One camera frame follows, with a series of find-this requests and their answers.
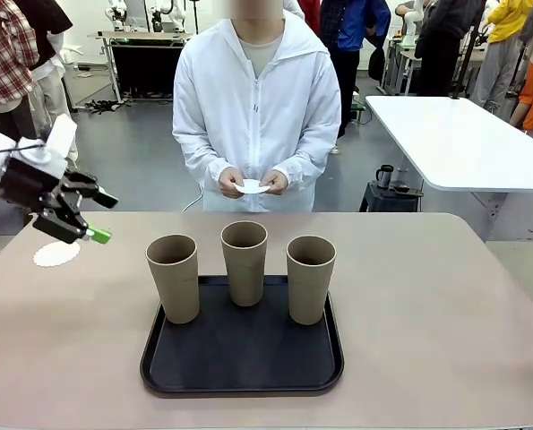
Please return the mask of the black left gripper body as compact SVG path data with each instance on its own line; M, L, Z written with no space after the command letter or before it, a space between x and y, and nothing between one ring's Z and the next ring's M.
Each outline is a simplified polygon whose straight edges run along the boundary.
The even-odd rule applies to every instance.
M64 177L68 162L59 157L45 165L10 157L0 180L0 197L31 212L43 211L47 196Z

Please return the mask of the tall beige cup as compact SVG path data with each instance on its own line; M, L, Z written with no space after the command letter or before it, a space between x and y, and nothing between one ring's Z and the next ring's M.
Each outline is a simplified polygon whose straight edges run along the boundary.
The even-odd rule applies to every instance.
M255 221L236 221L222 229L220 240L232 301L256 305L262 299L267 230Z
M148 246L146 260L167 320L193 321L200 312L195 241L180 234L160 237Z
M323 316L337 252L319 236L299 236L288 243L288 310L302 325L314 325Z

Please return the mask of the white round coaster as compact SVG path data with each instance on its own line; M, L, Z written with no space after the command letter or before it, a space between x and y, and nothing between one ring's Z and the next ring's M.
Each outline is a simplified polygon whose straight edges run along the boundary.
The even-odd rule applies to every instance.
M242 185L234 183L234 187L241 194L262 194L270 189L269 185L261 185L261 181L255 179L244 179Z

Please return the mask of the person's right forearm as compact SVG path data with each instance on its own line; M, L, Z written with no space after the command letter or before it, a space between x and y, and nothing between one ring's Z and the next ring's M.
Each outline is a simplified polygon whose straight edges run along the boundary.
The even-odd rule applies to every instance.
M219 176L225 168L235 168L211 146L206 134L179 134L185 165L202 185L210 179L219 187Z

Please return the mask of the person's left hand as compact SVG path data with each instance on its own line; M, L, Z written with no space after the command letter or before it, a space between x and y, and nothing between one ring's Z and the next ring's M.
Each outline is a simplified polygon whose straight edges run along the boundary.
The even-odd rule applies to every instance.
M282 172L273 169L262 179L260 186L267 187L267 194L282 195L288 187L288 179Z

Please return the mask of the white scalloped paper coaster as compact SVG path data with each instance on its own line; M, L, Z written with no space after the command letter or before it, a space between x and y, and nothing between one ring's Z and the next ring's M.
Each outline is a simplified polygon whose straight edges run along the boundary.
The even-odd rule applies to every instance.
M42 246L34 255L33 262L43 268L56 267L74 259L81 250L78 243L66 244L56 241Z

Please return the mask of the person in plaid shirt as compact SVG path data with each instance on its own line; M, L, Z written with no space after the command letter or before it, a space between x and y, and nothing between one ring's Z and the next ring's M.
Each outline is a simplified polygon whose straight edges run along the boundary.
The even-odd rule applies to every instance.
M56 0L0 0L0 133L37 137L31 93L51 119L69 112L59 53L72 26Z

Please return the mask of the black workbench cabinet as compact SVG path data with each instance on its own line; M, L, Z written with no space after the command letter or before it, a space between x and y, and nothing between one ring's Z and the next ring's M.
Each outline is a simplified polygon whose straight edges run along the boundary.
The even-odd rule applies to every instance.
M90 37L102 43L118 101L173 99L178 59L191 34L98 30Z

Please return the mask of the white side table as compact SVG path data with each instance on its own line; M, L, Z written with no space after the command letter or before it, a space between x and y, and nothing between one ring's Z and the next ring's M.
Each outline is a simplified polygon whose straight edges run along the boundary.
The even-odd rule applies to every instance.
M478 213L481 194L509 194L533 214L533 138L468 99L368 96L366 104L430 189L441 211Z

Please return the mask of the person in white jacket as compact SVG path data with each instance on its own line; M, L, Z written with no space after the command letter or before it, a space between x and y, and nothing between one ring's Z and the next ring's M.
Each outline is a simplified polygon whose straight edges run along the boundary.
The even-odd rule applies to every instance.
M262 181L294 154L305 133L326 133L335 145L340 89L328 49L303 19L274 0L238 5L180 54L173 135L206 134L243 179ZM210 179L203 185L194 179L202 207L221 212L309 212L318 180L302 191L230 199Z

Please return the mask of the dark travel mug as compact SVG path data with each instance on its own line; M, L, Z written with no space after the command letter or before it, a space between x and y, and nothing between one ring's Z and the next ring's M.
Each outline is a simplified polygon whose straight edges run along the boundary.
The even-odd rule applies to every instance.
M375 171L375 181L379 188L388 189L391 182L391 176L394 172L394 166L389 164L381 165Z

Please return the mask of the person in yellow top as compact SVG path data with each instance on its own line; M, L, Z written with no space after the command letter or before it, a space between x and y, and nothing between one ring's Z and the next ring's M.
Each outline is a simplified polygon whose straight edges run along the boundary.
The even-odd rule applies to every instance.
M470 99L492 114L500 109L512 82L522 46L519 33L532 8L533 0L500 0L487 17L486 24L494 28Z

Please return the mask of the black plastic tray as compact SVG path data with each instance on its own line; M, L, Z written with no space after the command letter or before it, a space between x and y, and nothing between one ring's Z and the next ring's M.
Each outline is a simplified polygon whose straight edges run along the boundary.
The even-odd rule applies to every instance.
M261 301L235 305L225 275L201 276L200 312L187 324L157 311L140 373L155 395L192 397L317 396L344 370L332 303L314 325L294 322L288 278L267 275Z

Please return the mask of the black hanging bag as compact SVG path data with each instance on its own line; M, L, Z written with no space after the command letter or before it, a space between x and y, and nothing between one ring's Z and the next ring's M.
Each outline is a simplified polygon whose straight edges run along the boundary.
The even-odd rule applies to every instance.
M383 47L377 47L370 55L368 62L368 76L380 82L383 77L383 71L385 68L385 54Z

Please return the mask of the person in blue jacket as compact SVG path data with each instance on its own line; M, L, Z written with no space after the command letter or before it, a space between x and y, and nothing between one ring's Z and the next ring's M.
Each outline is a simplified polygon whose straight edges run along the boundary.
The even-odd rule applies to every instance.
M364 39L382 39L391 10L385 0L322 0L320 33L338 77L341 97L341 138L351 120L360 50Z

